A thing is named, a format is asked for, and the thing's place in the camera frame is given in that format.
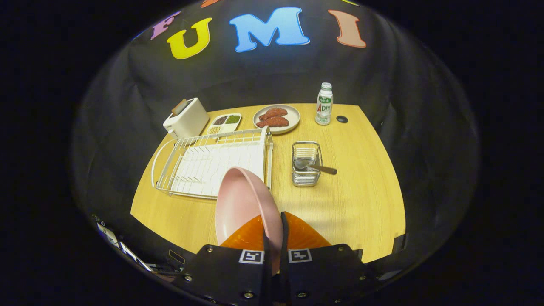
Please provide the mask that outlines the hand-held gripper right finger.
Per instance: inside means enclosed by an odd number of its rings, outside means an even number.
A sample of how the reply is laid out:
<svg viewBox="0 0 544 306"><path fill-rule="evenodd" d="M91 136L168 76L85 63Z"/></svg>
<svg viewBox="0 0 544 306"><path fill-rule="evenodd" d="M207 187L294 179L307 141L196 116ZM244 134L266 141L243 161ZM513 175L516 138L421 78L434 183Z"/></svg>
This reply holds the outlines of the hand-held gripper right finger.
<svg viewBox="0 0 544 306"><path fill-rule="evenodd" d="M284 306L352 306L371 292L371 271L347 244L288 248L293 232L282 212L279 285Z"/></svg>

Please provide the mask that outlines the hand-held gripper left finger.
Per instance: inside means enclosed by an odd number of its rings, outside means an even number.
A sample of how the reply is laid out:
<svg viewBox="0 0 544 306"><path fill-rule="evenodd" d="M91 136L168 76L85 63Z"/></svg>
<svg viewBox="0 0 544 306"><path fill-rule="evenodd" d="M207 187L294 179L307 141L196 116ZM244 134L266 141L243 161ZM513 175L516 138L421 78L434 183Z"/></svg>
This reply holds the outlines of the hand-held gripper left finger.
<svg viewBox="0 0 544 306"><path fill-rule="evenodd" d="M272 306L272 254L260 215L241 227L260 234L259 250L204 245L173 286L220 306Z"/></svg>

